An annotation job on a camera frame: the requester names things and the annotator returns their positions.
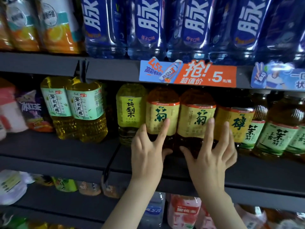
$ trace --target right hand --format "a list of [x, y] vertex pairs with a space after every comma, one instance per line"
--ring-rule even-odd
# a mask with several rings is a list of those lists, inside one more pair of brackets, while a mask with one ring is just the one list
[[211, 197], [215, 197], [218, 193], [225, 193], [224, 173], [227, 168], [235, 164], [237, 159], [234, 137], [227, 121], [223, 125], [219, 142], [212, 149], [214, 122], [214, 118], [208, 120], [197, 159], [193, 158], [189, 149], [180, 146], [180, 150], [185, 156], [193, 184], [203, 202]]

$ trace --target bottle cap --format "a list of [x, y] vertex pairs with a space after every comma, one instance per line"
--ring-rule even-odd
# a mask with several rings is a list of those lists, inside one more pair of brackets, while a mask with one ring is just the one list
[[254, 94], [254, 93], [259, 93], [259, 94], [270, 94], [271, 90], [264, 90], [264, 89], [251, 89], [250, 93]]
[[305, 98], [305, 92], [284, 92], [284, 95], [298, 97], [298, 98]]

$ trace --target orange price sign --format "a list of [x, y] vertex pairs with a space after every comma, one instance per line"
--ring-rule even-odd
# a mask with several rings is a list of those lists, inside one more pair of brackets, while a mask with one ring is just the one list
[[160, 65], [159, 62], [155, 62], [155, 61], [156, 61], [156, 58], [152, 57], [152, 58], [150, 59], [150, 61], [148, 61], [148, 64], [151, 65], [151, 67], [152, 67], [153, 69], [155, 69], [156, 71], [162, 72], [162, 73], [163, 73], [163, 71], [162, 71], [162, 66]]
[[173, 83], [236, 88], [236, 70], [235, 66], [212, 65], [211, 62], [205, 64], [203, 60], [193, 60], [183, 64]]

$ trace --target left hand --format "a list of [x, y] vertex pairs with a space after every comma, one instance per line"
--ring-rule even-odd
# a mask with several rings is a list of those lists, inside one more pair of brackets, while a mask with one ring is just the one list
[[163, 171], [163, 162], [171, 149], [162, 149], [170, 120], [165, 119], [161, 131], [154, 142], [148, 138], [146, 124], [141, 125], [132, 139], [132, 182], [137, 182], [156, 190]]

